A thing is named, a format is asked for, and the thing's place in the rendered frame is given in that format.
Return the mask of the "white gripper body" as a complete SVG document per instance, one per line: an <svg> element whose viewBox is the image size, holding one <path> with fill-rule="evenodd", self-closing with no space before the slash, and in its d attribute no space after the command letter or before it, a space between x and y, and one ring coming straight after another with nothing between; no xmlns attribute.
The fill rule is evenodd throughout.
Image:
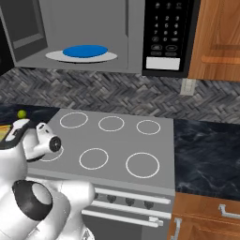
<svg viewBox="0 0 240 240"><path fill-rule="evenodd" d="M19 140L28 128L29 119L20 119L13 123L9 134L6 136L7 141Z"/></svg>

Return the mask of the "yellow cheese wedge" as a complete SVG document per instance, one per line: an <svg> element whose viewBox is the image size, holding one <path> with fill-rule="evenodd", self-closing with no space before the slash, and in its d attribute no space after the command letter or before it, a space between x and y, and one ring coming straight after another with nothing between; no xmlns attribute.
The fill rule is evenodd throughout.
<svg viewBox="0 0 240 240"><path fill-rule="evenodd" d="M4 141L7 138L11 129L12 129L12 125L0 126L0 142Z"/></svg>

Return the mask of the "black microwave door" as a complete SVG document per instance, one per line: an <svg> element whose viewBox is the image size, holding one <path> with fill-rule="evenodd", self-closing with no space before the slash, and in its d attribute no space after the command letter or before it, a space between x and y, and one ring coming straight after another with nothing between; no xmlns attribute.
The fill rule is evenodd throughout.
<svg viewBox="0 0 240 240"><path fill-rule="evenodd" d="M4 25L0 19L0 76L14 68Z"/></svg>

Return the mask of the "grey microwave oven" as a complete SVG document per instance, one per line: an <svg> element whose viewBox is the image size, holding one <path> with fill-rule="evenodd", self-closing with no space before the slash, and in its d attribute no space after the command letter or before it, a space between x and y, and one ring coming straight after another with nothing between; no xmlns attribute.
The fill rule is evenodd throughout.
<svg viewBox="0 0 240 240"><path fill-rule="evenodd" d="M201 0L0 0L15 68L185 78ZM46 53L101 45L117 58L67 63Z"/></svg>

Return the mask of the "white glass turntable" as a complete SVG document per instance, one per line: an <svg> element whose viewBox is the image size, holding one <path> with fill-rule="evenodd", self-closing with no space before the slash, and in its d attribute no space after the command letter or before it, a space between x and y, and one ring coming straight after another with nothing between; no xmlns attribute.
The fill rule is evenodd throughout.
<svg viewBox="0 0 240 240"><path fill-rule="evenodd" d="M84 63L84 64L101 63L101 62L111 61L117 58L117 55L112 52L106 52L99 56L87 57L87 58L67 56L67 55L64 55L62 51L48 52L45 54L45 56L55 61L67 62L67 63Z"/></svg>

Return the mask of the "blue plate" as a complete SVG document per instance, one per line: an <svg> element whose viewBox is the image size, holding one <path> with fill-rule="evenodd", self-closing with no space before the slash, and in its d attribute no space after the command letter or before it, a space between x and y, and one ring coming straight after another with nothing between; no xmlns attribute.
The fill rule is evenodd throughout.
<svg viewBox="0 0 240 240"><path fill-rule="evenodd" d="M108 49L101 45L76 45L63 50L63 54L69 57L89 58L102 55Z"/></svg>

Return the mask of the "grey stove with hob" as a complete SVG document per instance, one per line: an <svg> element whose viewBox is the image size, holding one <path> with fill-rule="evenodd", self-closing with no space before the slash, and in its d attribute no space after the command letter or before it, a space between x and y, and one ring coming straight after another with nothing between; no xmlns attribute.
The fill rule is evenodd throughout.
<svg viewBox="0 0 240 240"><path fill-rule="evenodd" d="M84 210L163 221L152 228L82 215L96 240L167 240L175 196L173 120L61 109L49 127L62 148L31 163L30 176L91 182L99 196ZM128 206L126 198L135 203Z"/></svg>

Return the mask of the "wooden drawer front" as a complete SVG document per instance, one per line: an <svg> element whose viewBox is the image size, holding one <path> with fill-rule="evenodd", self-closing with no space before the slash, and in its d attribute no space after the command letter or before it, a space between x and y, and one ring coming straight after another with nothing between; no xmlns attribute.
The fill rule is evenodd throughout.
<svg viewBox="0 0 240 240"><path fill-rule="evenodd" d="M226 205L227 212L240 214L240 201L225 200L180 192L175 194L172 212L175 215L185 217L240 222L240 219L222 217L220 211L218 210L218 206L220 204Z"/></svg>

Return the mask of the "wooden base cupboard door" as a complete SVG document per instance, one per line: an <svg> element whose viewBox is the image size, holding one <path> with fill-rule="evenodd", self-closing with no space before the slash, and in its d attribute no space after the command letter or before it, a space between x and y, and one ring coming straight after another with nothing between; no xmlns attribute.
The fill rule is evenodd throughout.
<svg viewBox="0 0 240 240"><path fill-rule="evenodd" d="M175 232L175 218L181 218L178 240L240 240L240 223L173 215L167 240Z"/></svg>

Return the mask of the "white wall outlet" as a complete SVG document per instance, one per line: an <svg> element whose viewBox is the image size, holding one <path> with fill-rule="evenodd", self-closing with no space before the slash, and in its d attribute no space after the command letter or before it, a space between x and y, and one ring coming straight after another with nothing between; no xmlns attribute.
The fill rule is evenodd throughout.
<svg viewBox="0 0 240 240"><path fill-rule="evenodd" d="M180 94L182 96L193 96L196 87L196 82L197 81L195 79L184 79L181 84Z"/></svg>

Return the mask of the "wooden wall cupboard door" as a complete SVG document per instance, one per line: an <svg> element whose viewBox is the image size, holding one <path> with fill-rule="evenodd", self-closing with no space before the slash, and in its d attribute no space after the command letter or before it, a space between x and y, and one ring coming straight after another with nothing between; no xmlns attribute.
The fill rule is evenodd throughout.
<svg viewBox="0 0 240 240"><path fill-rule="evenodd" d="M240 82L240 65L205 64L202 56L240 57L240 0L201 0L188 77Z"/></svg>

